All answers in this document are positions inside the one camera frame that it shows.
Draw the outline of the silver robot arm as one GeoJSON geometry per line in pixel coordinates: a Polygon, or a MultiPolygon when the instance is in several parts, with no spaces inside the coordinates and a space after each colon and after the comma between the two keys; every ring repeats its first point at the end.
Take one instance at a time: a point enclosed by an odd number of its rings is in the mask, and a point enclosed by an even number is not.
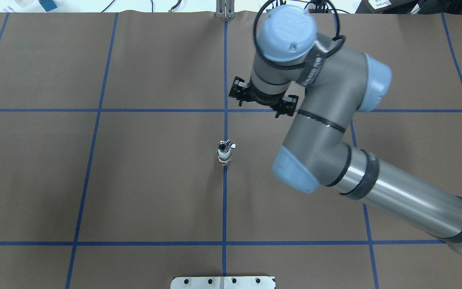
{"type": "Polygon", "coordinates": [[[420,229],[462,256],[462,196],[451,194],[344,141],[356,137],[355,116],[374,111],[392,71],[347,46],[339,29],[319,31],[305,9],[266,2],[253,20],[255,48],[249,101],[293,116],[273,174],[303,193],[324,186],[420,229]]]}

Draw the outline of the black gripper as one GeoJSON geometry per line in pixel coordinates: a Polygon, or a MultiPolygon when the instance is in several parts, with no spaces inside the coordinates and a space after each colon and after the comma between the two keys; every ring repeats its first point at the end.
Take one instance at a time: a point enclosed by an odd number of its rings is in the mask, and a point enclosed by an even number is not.
{"type": "Polygon", "coordinates": [[[258,88],[253,81],[249,81],[247,84],[247,102],[255,102],[262,106],[276,106],[282,102],[282,99],[288,89],[288,83],[273,85],[261,82],[260,84],[266,85],[263,87],[264,90],[258,88]]]}

